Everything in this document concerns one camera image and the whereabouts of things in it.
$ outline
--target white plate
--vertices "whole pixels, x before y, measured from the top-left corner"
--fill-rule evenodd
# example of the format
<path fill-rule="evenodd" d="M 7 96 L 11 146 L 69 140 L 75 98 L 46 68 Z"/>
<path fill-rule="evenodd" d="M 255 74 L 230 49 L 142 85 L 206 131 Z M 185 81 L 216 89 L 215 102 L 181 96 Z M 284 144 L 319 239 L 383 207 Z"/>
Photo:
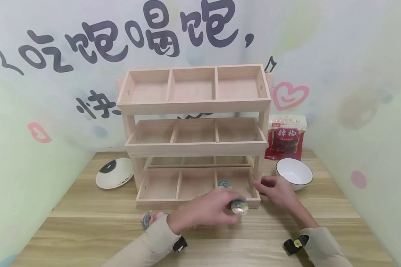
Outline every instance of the white plate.
<path fill-rule="evenodd" d="M 127 183 L 133 175 L 131 160 L 129 158 L 118 158 L 116 159 L 116 167 L 107 174 L 98 172 L 95 181 L 99 188 L 113 189 Z"/>
<path fill-rule="evenodd" d="M 312 170 L 301 161 L 293 158 L 283 158 L 276 163 L 276 172 L 291 183 L 294 191 L 298 191 L 313 180 Z"/>

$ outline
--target red snack bag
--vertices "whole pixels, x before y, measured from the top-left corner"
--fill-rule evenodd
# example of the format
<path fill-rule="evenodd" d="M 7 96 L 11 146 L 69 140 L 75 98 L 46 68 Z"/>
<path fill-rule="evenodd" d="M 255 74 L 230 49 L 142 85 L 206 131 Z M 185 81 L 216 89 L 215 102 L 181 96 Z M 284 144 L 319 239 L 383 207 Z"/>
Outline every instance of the red snack bag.
<path fill-rule="evenodd" d="M 303 136 L 307 128 L 305 116 L 271 115 L 268 128 L 269 147 L 264 158 L 301 160 Z"/>

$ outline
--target decorated wall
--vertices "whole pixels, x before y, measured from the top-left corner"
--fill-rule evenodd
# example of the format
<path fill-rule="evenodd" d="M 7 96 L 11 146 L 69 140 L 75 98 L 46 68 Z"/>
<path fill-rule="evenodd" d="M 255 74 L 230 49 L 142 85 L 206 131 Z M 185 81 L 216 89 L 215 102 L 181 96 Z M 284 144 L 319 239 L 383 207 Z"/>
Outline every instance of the decorated wall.
<path fill-rule="evenodd" d="M 94 152 L 124 150 L 116 78 L 245 63 L 401 266 L 401 0 L 32 0 L 0 2 L 0 267 Z M 159 118 L 178 116 L 218 115 Z"/>

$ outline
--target human hand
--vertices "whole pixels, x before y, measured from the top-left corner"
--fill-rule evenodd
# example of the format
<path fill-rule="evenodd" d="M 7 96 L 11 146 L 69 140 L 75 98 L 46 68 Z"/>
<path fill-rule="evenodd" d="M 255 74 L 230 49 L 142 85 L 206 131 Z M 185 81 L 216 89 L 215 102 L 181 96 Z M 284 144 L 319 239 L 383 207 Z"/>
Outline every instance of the human hand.
<path fill-rule="evenodd" d="M 301 202 L 291 188 L 290 182 L 282 176 L 264 176 L 261 183 L 254 180 L 254 187 L 260 194 L 266 195 L 278 207 L 287 212 L 299 208 Z"/>
<path fill-rule="evenodd" d="M 261 183 L 253 181 L 254 187 L 266 195 L 278 207 L 284 209 L 296 221 L 300 229 L 317 228 L 319 224 L 302 205 L 291 188 L 290 182 L 282 176 L 264 176 Z"/>
<path fill-rule="evenodd" d="M 246 201 L 246 198 L 231 188 L 217 187 L 181 205 L 168 216 L 168 226 L 173 233 L 180 234 L 195 225 L 236 224 L 241 215 L 224 212 L 232 200 Z"/>

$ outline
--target shelf compartment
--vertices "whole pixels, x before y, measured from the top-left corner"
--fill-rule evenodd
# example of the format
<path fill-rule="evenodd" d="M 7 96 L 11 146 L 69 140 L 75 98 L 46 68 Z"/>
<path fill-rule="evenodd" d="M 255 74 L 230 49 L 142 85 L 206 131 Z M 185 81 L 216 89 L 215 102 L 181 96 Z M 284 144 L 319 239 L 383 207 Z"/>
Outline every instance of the shelf compartment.
<path fill-rule="evenodd" d="M 128 139 L 130 144 L 170 143 L 174 122 L 170 120 L 139 121 L 136 131 Z"/>
<path fill-rule="evenodd" d="M 215 99 L 215 68 L 172 70 L 169 102 Z"/>
<path fill-rule="evenodd" d="M 192 200 L 212 191 L 215 185 L 212 168 L 187 168 L 181 170 L 181 184 L 177 193 L 179 200 Z"/>
<path fill-rule="evenodd" d="M 179 170 L 149 169 L 138 191 L 138 200 L 176 199 Z"/>
<path fill-rule="evenodd" d="M 260 66 L 218 67 L 218 99 L 268 97 L 264 71 Z"/>
<path fill-rule="evenodd" d="M 248 156 L 152 158 L 147 168 L 249 167 Z"/>
<path fill-rule="evenodd" d="M 124 115 L 259 112 L 270 103 L 261 64 L 130 70 L 117 101 Z"/>
<path fill-rule="evenodd" d="M 166 102 L 170 70 L 134 70 L 127 74 L 122 102 Z"/>
<path fill-rule="evenodd" d="M 129 157 L 263 155 L 268 142 L 255 118 L 139 121 Z"/>
<path fill-rule="evenodd" d="M 214 119 L 177 120 L 178 133 L 175 143 L 210 143 L 215 140 Z"/>
<path fill-rule="evenodd" d="M 264 136 L 255 118 L 217 119 L 220 142 L 262 141 Z"/>
<path fill-rule="evenodd" d="M 153 158 L 148 168 L 166 168 L 166 166 L 181 166 L 183 164 L 183 157 L 163 157 Z"/>
<path fill-rule="evenodd" d="M 147 169 L 136 199 L 137 208 L 172 209 L 209 193 L 218 181 L 228 181 L 247 198 L 250 208 L 258 208 L 260 195 L 252 188 L 249 167 L 158 168 Z"/>
<path fill-rule="evenodd" d="M 217 168 L 217 182 L 227 181 L 234 191 L 247 198 L 250 208 L 258 208 L 260 194 L 252 186 L 253 175 L 251 168 Z"/>

